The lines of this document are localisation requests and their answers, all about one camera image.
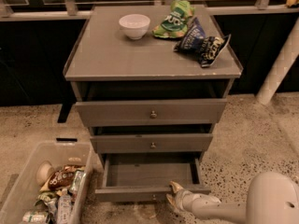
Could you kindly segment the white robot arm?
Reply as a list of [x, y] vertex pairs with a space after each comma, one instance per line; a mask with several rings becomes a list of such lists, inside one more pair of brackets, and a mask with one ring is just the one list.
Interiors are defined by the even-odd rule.
[[202, 219], [223, 219], [234, 224], [299, 224], [299, 186], [276, 172], [256, 175], [245, 203], [222, 203], [219, 198], [193, 193], [170, 182], [166, 198], [179, 211]]

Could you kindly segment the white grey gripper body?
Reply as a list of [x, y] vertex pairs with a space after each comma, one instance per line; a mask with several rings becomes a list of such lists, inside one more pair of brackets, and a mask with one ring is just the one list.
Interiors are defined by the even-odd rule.
[[179, 211], [190, 212], [193, 215], [210, 215], [221, 201], [215, 196], [179, 189], [173, 191], [171, 204]]

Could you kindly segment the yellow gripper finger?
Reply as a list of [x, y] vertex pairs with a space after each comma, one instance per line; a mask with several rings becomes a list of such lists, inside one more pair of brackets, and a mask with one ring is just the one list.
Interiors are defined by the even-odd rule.
[[170, 182], [170, 187], [174, 193], [178, 193], [179, 191], [183, 190], [183, 187], [175, 181]]
[[166, 199], [172, 206], [176, 206], [175, 198], [171, 194], [166, 194]]

